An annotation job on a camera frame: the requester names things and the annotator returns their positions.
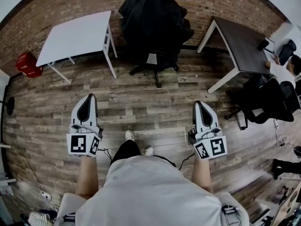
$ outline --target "black cable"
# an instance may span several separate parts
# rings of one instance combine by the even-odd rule
[[[106,154],[108,156],[108,158],[112,161],[112,157],[111,154],[109,153],[109,149],[97,149],[98,151],[102,151],[104,154]]]
[[[50,202],[50,201],[48,200],[48,197],[47,197],[47,196],[46,196],[45,198],[46,198],[46,201],[47,201],[48,203],[50,203],[52,206],[55,206],[55,207],[59,208],[58,205],[53,204],[52,202]]]
[[[283,135],[282,135],[282,134],[277,135],[277,130],[275,131],[275,135],[276,135],[277,141],[280,142],[280,143],[284,143],[284,145],[300,146],[300,145],[290,144],[290,143],[288,143],[288,142],[285,142],[285,140],[280,141],[280,140],[279,140],[279,137],[280,137],[280,136],[283,136]]]
[[[184,159],[184,160],[182,161],[182,164],[181,164],[179,170],[181,170],[181,168],[182,168],[184,162],[186,162],[190,157],[192,157],[192,156],[194,156],[194,155],[195,155],[195,153],[191,154],[189,157],[187,157],[186,159]]]
[[[14,139],[15,139],[16,143],[18,144],[19,148],[20,148],[20,149],[23,149],[23,150],[24,150],[24,152],[26,153],[26,149],[25,149],[25,148],[22,148],[22,147],[20,146],[20,144],[18,143],[18,141],[17,141],[16,137],[14,137]],[[31,165],[29,164],[29,162],[28,162],[28,160],[27,160],[27,158],[26,158],[26,156],[25,156],[25,155],[24,155],[24,158],[26,159],[28,166],[29,166],[29,167],[30,167],[30,169],[32,170],[32,173],[33,173],[34,177],[35,177],[35,178],[36,178],[36,180],[37,180],[37,183],[38,183],[38,185],[39,185],[39,188],[40,188],[40,190],[43,192],[43,189],[42,189],[42,187],[41,187],[41,184],[40,184],[40,182],[39,182],[39,180],[38,180],[38,178],[37,178],[36,174],[34,173],[34,171],[33,171],[32,167],[31,167]]]

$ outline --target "dark wooden table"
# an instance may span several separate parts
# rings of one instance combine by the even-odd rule
[[[251,28],[220,17],[213,18],[208,31],[197,49],[198,53],[202,51],[215,28],[218,29],[226,44],[234,68],[214,84],[208,90],[208,93],[216,91],[239,72],[269,74],[269,69],[264,66],[264,63],[268,59],[263,51],[257,49],[257,46],[265,39],[265,36]]]

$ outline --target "brick wall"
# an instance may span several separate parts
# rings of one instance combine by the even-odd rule
[[[267,0],[176,0],[188,10],[195,30],[187,45],[198,45],[212,16],[220,16],[271,35],[284,15]],[[116,46],[124,45],[118,9],[124,0],[23,0],[0,24],[0,69],[12,76],[18,55],[31,51],[38,57],[50,29],[70,19],[112,10],[110,25]]]

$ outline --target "striped cloth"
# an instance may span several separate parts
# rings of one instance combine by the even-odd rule
[[[35,212],[29,214],[28,223],[31,226],[53,226],[54,224],[48,214]]]

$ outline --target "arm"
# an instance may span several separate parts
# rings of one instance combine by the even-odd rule
[[[98,192],[98,174],[96,157],[81,158],[79,178],[76,184],[75,194],[89,199]]]
[[[195,156],[191,181],[199,187],[213,194],[209,160],[201,160],[197,155]]]
[[[280,60],[279,60],[279,57],[277,55],[274,55],[274,61],[277,65],[280,65]],[[264,63],[264,65],[267,67],[267,68],[271,68],[271,62],[270,61],[267,61]]]
[[[271,67],[271,62],[270,61],[267,61],[264,63],[264,65],[267,67],[267,68],[270,68]]]

